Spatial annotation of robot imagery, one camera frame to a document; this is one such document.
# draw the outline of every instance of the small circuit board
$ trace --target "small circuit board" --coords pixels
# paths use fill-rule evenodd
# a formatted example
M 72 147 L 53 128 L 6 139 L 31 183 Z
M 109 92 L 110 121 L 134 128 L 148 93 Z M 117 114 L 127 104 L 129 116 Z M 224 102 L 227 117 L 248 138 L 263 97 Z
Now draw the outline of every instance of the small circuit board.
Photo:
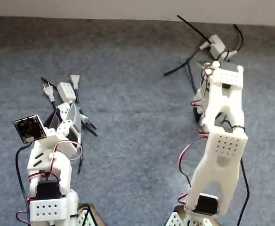
M 24 144 L 47 137 L 37 114 L 17 119 L 13 124 Z

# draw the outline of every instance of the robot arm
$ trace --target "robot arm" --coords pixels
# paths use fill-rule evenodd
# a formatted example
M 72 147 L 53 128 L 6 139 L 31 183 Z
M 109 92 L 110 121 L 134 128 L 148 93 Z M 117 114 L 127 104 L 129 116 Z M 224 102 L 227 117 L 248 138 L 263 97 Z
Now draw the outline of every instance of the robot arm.
M 208 132 L 208 141 L 193 174 L 191 187 L 188 187 L 186 211 L 191 217 L 215 218 L 227 212 L 248 139 L 241 104 L 243 68 L 215 61 L 210 68 L 204 69 L 204 80 L 193 103 L 196 103 L 197 112 L 203 113 L 200 125 Z M 232 131 L 215 125 L 219 113 L 228 116 Z M 219 184 L 218 197 L 201 193 L 212 182 Z
M 76 91 L 79 77 L 71 75 Z M 31 226 L 77 226 L 88 222 L 90 226 L 95 226 L 97 224 L 93 219 L 81 219 L 87 214 L 82 213 L 79 219 L 77 210 L 79 198 L 77 193 L 71 189 L 70 160 L 80 158 L 79 166 L 83 162 L 82 126 L 95 136 L 97 134 L 85 125 L 86 123 L 92 125 L 92 123 L 76 105 L 75 100 L 78 95 L 73 91 L 71 84 L 61 82 L 56 88 L 49 82 L 47 83 L 48 86 L 45 86 L 43 91 L 49 97 L 55 110 L 46 123 L 43 125 L 36 114 L 13 121 L 23 143 L 34 142 L 27 165 L 30 180 L 30 198 L 28 199 L 30 208 L 27 207 L 30 222 L 27 224 Z M 53 89 L 59 92 L 64 102 L 59 106 L 55 104 Z M 79 149 L 80 155 L 75 159 L 70 159 L 71 156 L 77 154 Z

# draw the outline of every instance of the black wire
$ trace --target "black wire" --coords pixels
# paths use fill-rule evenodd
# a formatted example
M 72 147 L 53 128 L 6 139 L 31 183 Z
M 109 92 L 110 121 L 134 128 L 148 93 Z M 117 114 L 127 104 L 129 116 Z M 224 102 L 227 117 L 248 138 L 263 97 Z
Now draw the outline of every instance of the black wire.
M 210 41 L 210 39 L 208 39 L 203 33 L 201 33 L 196 27 L 194 27 L 192 24 L 190 24 L 189 22 L 187 22 L 184 18 L 182 18 L 180 15 L 177 15 L 177 17 L 179 19 L 181 19 L 185 24 L 187 24 L 188 26 L 190 26 L 194 31 L 196 31 L 200 36 L 202 36 L 209 44 L 212 44 L 212 42 Z
M 242 174 L 243 174 L 243 178 L 244 178 L 244 182 L 245 182 L 245 187 L 246 187 L 246 191 L 247 191 L 247 195 L 246 195 L 246 199 L 245 199 L 245 202 L 243 204 L 243 207 L 242 207 L 242 210 L 240 212 L 240 216 L 239 216 L 239 219 L 238 219 L 238 222 L 237 222 L 237 226 L 240 225 L 240 222 L 241 222 L 241 219 L 242 219 L 242 215 L 243 215 L 243 212 L 245 210 L 245 207 L 247 205 L 247 202 L 250 198 L 250 188 L 249 188 L 249 184 L 247 182 L 247 178 L 246 178 L 246 173 L 245 173 L 245 169 L 244 169 L 244 165 L 243 165 L 243 160 L 241 158 L 240 160 L 240 164 L 241 164 L 241 170 L 242 170 Z
M 55 101 L 51 101 L 51 104 L 52 104 L 52 106 L 53 106 L 53 109 L 56 110 L 56 107 L 57 107 L 57 106 L 56 106 Z
M 231 52 L 232 50 L 229 50 L 229 49 L 225 49 L 225 50 L 223 50 L 220 54 L 219 54 L 219 56 L 217 57 L 217 61 L 221 58 L 221 56 L 222 56 L 222 54 L 224 54 L 225 52 L 227 52 L 227 55 L 226 55 L 226 57 L 224 58 L 224 60 L 226 60 L 227 59 L 227 57 L 228 57 L 228 55 L 229 55 L 229 53 Z
M 244 37 L 243 37 L 243 34 L 241 32 L 241 30 L 239 29 L 239 27 L 237 25 L 234 24 L 234 28 L 238 31 L 240 37 L 241 37 L 241 42 L 240 42 L 240 46 L 237 48 L 237 52 L 239 50 L 241 50 L 242 46 L 243 46 L 243 43 L 244 43 Z
M 187 62 L 187 67 L 188 67 L 188 71 L 189 71 L 189 75 L 190 75 L 190 81 L 191 81 L 191 84 L 192 84 L 192 88 L 194 90 L 194 93 L 196 93 L 197 88 L 195 86 L 194 77 L 193 77 L 193 74 L 192 74 L 192 71 L 191 71 L 190 61 Z
M 83 158 L 83 153 L 84 153 L 84 149 L 83 149 L 83 144 L 82 144 L 82 142 L 81 142 L 81 147 L 82 147 L 82 154 L 81 154 L 81 156 L 80 156 L 80 161 L 79 161 L 79 166 L 78 166 L 78 171 L 77 171 L 77 174 L 80 174 L 80 172 L 81 172 L 81 167 L 82 167 L 82 165 L 83 165 L 83 161 L 84 161 L 84 158 Z
M 30 212 L 30 207 L 29 207 L 29 204 L 28 204 L 28 198 L 26 196 L 26 193 L 25 193 L 25 189 L 24 189 L 24 185 L 23 185 L 23 181 L 21 179 L 21 175 L 20 175 L 20 171 L 19 171 L 19 165 L 18 165 L 18 157 L 19 157 L 19 153 L 30 147 L 32 145 L 32 142 L 29 143 L 28 145 L 26 146 L 23 146 L 21 148 L 18 149 L 18 151 L 16 152 L 16 155 L 15 155 L 15 168 L 16 168 L 16 173 L 17 173 L 17 177 L 18 177 L 18 181 L 19 181 L 19 185 L 20 185 L 20 189 L 21 189 L 21 192 L 23 194 L 23 197 L 24 197 L 24 201 L 25 201 L 25 206 L 26 206 L 26 211 L 28 212 L 27 214 L 27 219 L 28 221 L 30 221 L 30 215 L 29 215 L 29 212 Z
M 79 207 L 77 208 L 77 211 L 79 211 L 79 210 L 82 209 L 83 207 L 88 207 L 88 208 L 90 209 L 90 205 L 88 205 L 88 204 L 82 204 L 81 206 L 79 206 Z
M 227 123 L 230 125 L 230 127 L 233 129 L 234 127 L 232 127 L 231 123 L 230 123 L 228 120 L 226 120 L 225 118 L 226 118 L 226 116 L 224 117 L 224 119 L 223 119 L 223 121 L 221 122 L 221 124 L 222 124 L 223 122 L 227 122 Z M 238 222 L 237 222 L 237 226 L 240 225 L 240 222 L 241 222 L 241 219 L 242 219 L 242 216 L 243 216 L 245 207 L 246 207 L 247 202 L 248 202 L 248 200 L 249 200 L 249 198 L 250 198 L 250 188 L 249 188 L 249 184 L 248 184 L 248 182 L 247 182 L 246 173 L 245 173 L 245 169 L 244 169 L 244 164 L 243 164 L 243 159 L 242 159 L 242 158 L 241 158 L 241 160 L 240 160 L 240 164 L 241 164 L 241 170 L 242 170 L 242 174 L 243 174 L 243 178 L 244 178 L 244 182 L 245 182 L 245 187 L 246 187 L 247 195 L 246 195 L 246 199 L 245 199 L 245 201 L 244 201 L 243 207 L 242 207 L 241 212 L 240 212 L 240 216 L 239 216 L 239 219 L 238 219 Z
M 187 65 L 191 59 L 200 51 L 200 49 L 198 48 L 183 64 L 181 64 L 180 66 L 178 66 L 177 68 L 172 69 L 171 71 L 165 72 L 163 75 L 167 76 L 170 74 L 173 74 L 174 72 L 178 71 L 180 68 L 183 68 L 185 65 Z
M 164 76 L 168 76 L 170 74 L 173 74 L 174 72 L 178 71 L 180 68 L 183 68 L 185 65 L 187 64 L 187 61 L 185 61 L 183 64 L 181 64 L 180 66 L 172 69 L 171 71 L 165 72 Z
M 84 210 L 86 210 L 87 212 L 85 214 L 85 218 L 83 220 L 82 226 L 85 226 L 85 224 L 86 224 L 86 220 L 87 220 L 87 216 L 89 215 L 90 208 L 89 209 L 84 208 L 82 211 L 84 211 Z
M 79 94 L 78 94 L 78 89 L 75 89 L 75 96 L 76 96 L 76 100 L 77 100 L 77 104 L 78 104 L 78 107 L 79 107 L 79 112 L 80 114 L 84 114 L 82 108 L 81 108 L 81 105 L 80 105 L 80 100 L 79 100 Z M 92 124 L 91 122 L 88 123 L 93 129 L 97 129 L 96 126 L 94 124 Z M 95 132 L 91 132 L 94 136 L 97 137 L 97 134 Z

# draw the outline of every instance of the gray carpet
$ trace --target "gray carpet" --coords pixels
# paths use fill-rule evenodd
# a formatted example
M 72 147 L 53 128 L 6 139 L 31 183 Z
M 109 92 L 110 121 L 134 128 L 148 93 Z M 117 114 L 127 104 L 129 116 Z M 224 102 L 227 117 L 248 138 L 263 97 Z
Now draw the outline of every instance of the gray carpet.
M 197 27 L 217 33 L 229 48 L 236 44 L 231 25 Z M 249 141 L 243 158 L 251 189 L 242 225 L 269 226 L 275 225 L 275 28 L 240 28 L 245 43 L 232 62 L 245 71 Z M 178 22 L 0 18 L 0 225 L 21 225 L 15 212 L 24 210 L 14 166 L 22 143 L 11 122 L 32 113 L 45 120 L 51 113 L 41 76 L 57 84 L 78 73 L 81 105 L 99 137 L 84 132 L 85 164 L 81 175 L 73 165 L 73 189 L 109 226 L 162 226 L 186 190 L 178 156 L 198 138 L 185 72 L 162 74 L 200 43 Z M 205 59 L 210 55 L 202 52 L 192 62 L 197 84 L 195 62 Z M 189 175 L 204 147 L 199 143 L 185 156 Z M 24 178 L 29 152 L 20 156 Z M 218 218 L 223 226 L 236 225 L 246 196 L 240 178 L 228 213 Z

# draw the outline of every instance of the white wall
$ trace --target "white wall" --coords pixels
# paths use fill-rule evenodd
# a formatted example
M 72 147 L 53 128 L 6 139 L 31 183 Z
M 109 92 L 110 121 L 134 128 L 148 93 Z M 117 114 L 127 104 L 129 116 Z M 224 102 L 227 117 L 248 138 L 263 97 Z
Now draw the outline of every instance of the white wall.
M 275 25 L 275 0 L 0 0 L 0 16 Z

